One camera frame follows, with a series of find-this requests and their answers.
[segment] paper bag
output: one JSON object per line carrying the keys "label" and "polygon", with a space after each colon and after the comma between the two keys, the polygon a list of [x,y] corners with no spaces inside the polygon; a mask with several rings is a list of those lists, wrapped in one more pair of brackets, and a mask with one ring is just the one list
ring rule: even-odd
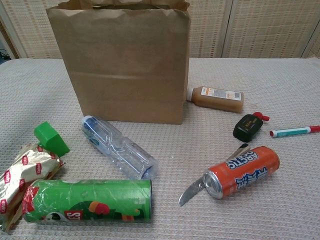
{"label": "paper bag", "polygon": [[182,123],[188,6],[184,0],[70,0],[46,10],[84,115]]}

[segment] white textured tablecloth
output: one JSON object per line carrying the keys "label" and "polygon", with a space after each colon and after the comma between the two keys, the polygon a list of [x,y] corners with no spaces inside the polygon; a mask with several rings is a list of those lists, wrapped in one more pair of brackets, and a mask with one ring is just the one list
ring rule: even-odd
{"label": "white textured tablecloth", "polygon": [[[269,136],[270,130],[320,125],[320,60],[191,59],[189,86],[244,92],[242,114],[186,102],[182,125],[114,122],[159,162],[152,224],[45,225],[21,219],[0,239],[320,239],[320,133]],[[21,145],[37,142],[34,128],[48,121],[71,149],[56,179],[124,178],[83,136],[82,112],[62,60],[18,59],[0,65],[0,109],[1,172]],[[256,111],[270,121],[251,145],[274,149],[278,171],[223,200],[204,190],[179,207],[180,194],[242,144],[233,137],[234,126]]]}

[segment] clear plastic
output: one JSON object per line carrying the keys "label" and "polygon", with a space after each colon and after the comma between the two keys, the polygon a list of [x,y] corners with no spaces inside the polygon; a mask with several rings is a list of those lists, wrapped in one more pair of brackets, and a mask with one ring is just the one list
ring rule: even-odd
{"label": "clear plastic", "polygon": [[130,179],[154,179],[157,161],[109,122],[85,116],[82,131],[89,141]]}

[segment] red logo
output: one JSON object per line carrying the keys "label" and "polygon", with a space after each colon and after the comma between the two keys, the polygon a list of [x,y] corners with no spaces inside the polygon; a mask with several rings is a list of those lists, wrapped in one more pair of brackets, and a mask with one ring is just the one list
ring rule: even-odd
{"label": "red logo", "polygon": [[30,213],[35,210],[33,199],[35,198],[38,190],[39,187],[37,186],[29,186],[26,189],[22,200],[22,214]]}
{"label": "red logo", "polygon": [[26,185],[25,179],[21,178],[19,181],[19,191],[20,192],[23,192],[25,190],[25,185]]}
{"label": "red logo", "polygon": [[69,220],[81,220],[83,216],[83,211],[64,211],[64,215]]}
{"label": "red logo", "polygon": [[46,177],[46,179],[49,179],[51,176],[52,176],[52,171],[48,173],[48,176]]}
{"label": "red logo", "polygon": [[29,162],[29,160],[28,160],[28,157],[27,157],[27,155],[24,155],[23,157],[22,157],[22,165],[28,165],[28,162]]}
{"label": "red logo", "polygon": [[4,172],[4,183],[5,184],[10,183],[10,179],[11,179],[11,174],[10,174],[10,171],[7,170]]}
{"label": "red logo", "polygon": [[50,152],[51,159],[56,159],[56,155],[53,152]]}
{"label": "red logo", "polygon": [[5,214],[7,212],[8,204],[7,200],[2,199],[0,201],[0,214]]}
{"label": "red logo", "polygon": [[44,149],[39,145],[38,145],[37,149],[38,149],[38,152],[40,152],[40,153],[42,153],[44,151]]}
{"label": "red logo", "polygon": [[41,163],[40,163],[40,162],[37,162],[36,165],[35,165],[35,173],[36,173],[37,175],[40,175],[40,174],[41,174],[41,170],[42,170]]}

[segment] pringles can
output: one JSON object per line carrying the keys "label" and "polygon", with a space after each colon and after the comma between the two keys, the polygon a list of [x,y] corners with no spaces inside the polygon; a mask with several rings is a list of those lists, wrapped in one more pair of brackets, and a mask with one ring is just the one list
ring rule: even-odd
{"label": "pringles can", "polygon": [[209,167],[203,175],[203,183],[211,196],[221,199],[274,173],[279,165],[279,157],[272,149],[259,146]]}
{"label": "pringles can", "polygon": [[27,222],[150,222],[151,180],[37,180],[22,201]]}

